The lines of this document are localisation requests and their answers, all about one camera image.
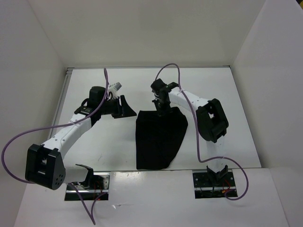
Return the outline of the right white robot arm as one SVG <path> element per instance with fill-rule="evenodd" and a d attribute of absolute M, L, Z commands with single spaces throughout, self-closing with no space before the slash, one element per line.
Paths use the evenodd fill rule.
<path fill-rule="evenodd" d="M 229 123 L 220 101 L 200 98 L 179 87 L 176 82 L 164 83 L 161 79 L 151 84 L 156 110 L 160 116 L 171 112 L 170 104 L 177 104 L 190 111 L 196 130 L 197 157 L 200 163 L 208 163 L 207 179 L 218 186 L 228 172 L 223 161 L 223 144 Z"/>

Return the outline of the black skirt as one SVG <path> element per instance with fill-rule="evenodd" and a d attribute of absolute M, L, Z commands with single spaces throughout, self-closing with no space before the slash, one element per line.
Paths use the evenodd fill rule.
<path fill-rule="evenodd" d="M 165 116 L 157 111 L 140 111 L 136 119 L 136 169 L 162 170 L 176 157 L 188 122 L 178 107 Z"/>

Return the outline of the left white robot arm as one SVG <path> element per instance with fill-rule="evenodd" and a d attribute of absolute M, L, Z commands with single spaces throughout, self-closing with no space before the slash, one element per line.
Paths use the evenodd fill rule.
<path fill-rule="evenodd" d="M 125 96 L 118 95 L 121 86 L 119 82 L 109 88 L 93 86 L 89 97 L 82 101 L 65 127 L 43 144 L 32 144 L 27 151 L 25 179 L 52 190 L 76 179 L 83 189 L 91 188 L 94 184 L 92 168 L 85 167 L 88 172 L 82 174 L 67 172 L 63 159 L 74 143 L 91 129 L 101 116 L 109 114 L 117 119 L 137 115 L 128 105 Z"/>

